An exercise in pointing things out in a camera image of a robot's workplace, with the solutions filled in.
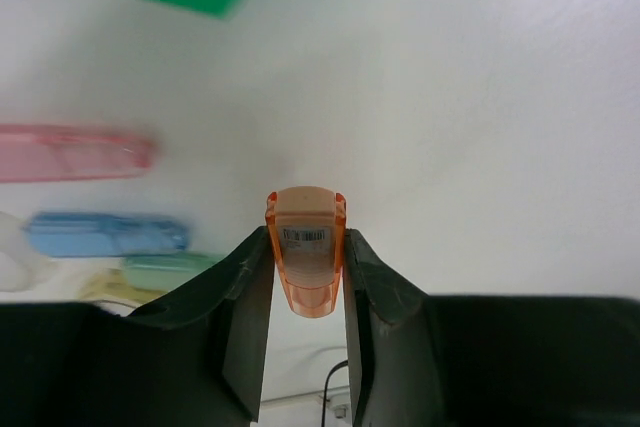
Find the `black wire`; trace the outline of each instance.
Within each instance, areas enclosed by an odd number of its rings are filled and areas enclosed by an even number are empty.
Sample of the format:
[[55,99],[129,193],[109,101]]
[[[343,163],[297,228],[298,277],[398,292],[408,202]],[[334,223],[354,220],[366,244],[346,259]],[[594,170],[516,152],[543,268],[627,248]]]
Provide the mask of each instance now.
[[322,422],[320,423],[320,427],[325,427],[324,424],[327,420],[327,391],[329,390],[329,379],[331,379],[331,376],[337,371],[344,369],[348,365],[349,361],[347,360],[343,360],[339,364],[334,365],[327,375],[327,380],[324,381],[324,394],[322,394]]

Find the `transparent orange plastic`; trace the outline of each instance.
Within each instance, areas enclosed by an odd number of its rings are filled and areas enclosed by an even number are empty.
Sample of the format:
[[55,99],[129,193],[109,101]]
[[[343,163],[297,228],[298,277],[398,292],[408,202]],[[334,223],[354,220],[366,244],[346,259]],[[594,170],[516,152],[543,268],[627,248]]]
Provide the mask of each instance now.
[[269,195],[265,218],[291,310],[310,318],[333,312],[342,274],[345,198],[321,187],[292,187]]

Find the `blue plastic object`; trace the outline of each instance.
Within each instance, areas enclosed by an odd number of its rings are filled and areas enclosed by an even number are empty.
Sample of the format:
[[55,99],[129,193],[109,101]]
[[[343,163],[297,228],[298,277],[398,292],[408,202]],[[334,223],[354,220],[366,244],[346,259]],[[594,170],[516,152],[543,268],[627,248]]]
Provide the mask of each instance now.
[[189,246],[189,228],[160,215],[42,212],[24,227],[31,246],[50,257],[172,254]]

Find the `pink plastic object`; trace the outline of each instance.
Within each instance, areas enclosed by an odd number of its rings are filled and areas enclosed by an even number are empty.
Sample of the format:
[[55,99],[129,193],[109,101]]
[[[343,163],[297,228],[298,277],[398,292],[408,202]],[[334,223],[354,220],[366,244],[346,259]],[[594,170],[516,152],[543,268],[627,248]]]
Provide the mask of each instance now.
[[0,182],[134,177],[154,153],[150,139],[123,130],[0,124]]

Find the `barcode label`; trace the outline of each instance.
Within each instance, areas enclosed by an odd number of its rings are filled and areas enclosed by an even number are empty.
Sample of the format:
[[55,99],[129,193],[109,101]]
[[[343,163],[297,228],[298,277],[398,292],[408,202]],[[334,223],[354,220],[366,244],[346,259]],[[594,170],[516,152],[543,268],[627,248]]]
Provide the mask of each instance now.
[[278,229],[280,247],[284,250],[329,253],[331,250],[331,229],[329,227],[287,226]]
[[302,242],[313,242],[314,240],[324,240],[325,232],[321,230],[293,230],[282,229],[284,240],[298,240]]

